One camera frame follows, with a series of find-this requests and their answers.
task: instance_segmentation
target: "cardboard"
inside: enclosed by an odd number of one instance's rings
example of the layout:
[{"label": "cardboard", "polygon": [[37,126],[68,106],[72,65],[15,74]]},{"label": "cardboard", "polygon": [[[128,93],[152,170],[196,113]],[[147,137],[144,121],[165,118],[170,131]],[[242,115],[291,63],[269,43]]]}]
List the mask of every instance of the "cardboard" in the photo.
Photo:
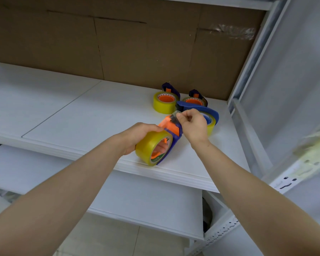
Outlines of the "cardboard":
[{"label": "cardboard", "polygon": [[0,62],[226,100],[264,15],[166,0],[0,0]]},{"label": "cardboard", "polygon": [[0,7],[0,62],[103,79],[89,17]]},{"label": "cardboard", "polygon": [[203,96],[227,100],[252,43],[220,32],[198,30],[184,92],[196,88]]}]

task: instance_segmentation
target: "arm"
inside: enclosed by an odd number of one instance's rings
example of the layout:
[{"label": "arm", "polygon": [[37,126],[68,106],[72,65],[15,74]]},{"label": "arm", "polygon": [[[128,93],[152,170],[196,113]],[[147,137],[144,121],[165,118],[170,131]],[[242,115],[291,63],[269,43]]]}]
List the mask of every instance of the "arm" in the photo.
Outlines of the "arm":
[{"label": "arm", "polygon": [[318,223],[211,144],[206,120],[197,110],[177,117],[214,184],[264,255],[320,255]]},{"label": "arm", "polygon": [[131,153],[149,131],[162,130],[137,123],[21,196],[0,214],[0,256],[52,255],[87,211],[118,159]]}]

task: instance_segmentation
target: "white wall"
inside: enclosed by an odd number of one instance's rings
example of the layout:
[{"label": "white wall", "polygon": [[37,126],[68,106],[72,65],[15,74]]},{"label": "white wall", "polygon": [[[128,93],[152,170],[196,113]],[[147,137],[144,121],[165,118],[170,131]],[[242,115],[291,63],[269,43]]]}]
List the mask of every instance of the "white wall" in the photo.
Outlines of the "white wall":
[{"label": "white wall", "polygon": [[[320,0],[291,1],[241,103],[274,165],[320,123]],[[256,170],[251,152],[245,153]],[[320,223],[320,174],[286,196]],[[261,252],[239,227],[204,255]]]}]

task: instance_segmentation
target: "yellow tape roll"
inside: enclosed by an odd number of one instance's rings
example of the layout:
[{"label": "yellow tape roll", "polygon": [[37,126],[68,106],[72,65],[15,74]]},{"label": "yellow tape roll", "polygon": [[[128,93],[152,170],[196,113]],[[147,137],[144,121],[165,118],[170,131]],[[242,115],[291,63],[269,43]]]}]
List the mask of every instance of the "yellow tape roll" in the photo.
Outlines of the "yellow tape roll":
[{"label": "yellow tape roll", "polygon": [[178,100],[177,95],[171,92],[160,91],[154,94],[153,107],[157,112],[172,114],[175,111],[175,104]]},{"label": "yellow tape roll", "polygon": [[206,107],[206,102],[204,100],[200,99],[200,98],[195,98],[195,97],[189,97],[188,96],[186,98],[183,98],[183,101]]},{"label": "yellow tape roll", "polygon": [[154,152],[155,147],[162,140],[166,140],[168,147],[170,148],[173,136],[166,130],[162,130],[161,132],[149,132],[145,138],[136,145],[135,153],[149,166],[154,166],[168,152],[168,149],[163,154]]},{"label": "yellow tape roll", "polygon": [[205,118],[210,119],[211,122],[207,125],[207,135],[211,135],[216,124],[216,119],[206,112],[200,111],[200,114],[202,114]]}]

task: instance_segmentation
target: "person's right arm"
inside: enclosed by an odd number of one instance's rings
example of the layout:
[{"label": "person's right arm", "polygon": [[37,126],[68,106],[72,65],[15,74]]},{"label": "person's right arm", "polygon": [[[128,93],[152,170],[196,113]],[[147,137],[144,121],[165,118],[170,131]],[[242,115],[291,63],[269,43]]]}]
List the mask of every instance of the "person's right arm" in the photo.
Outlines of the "person's right arm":
[{"label": "person's right arm", "polygon": [[206,120],[197,110],[177,118],[227,205],[264,255],[320,255],[316,221],[211,144]]}]

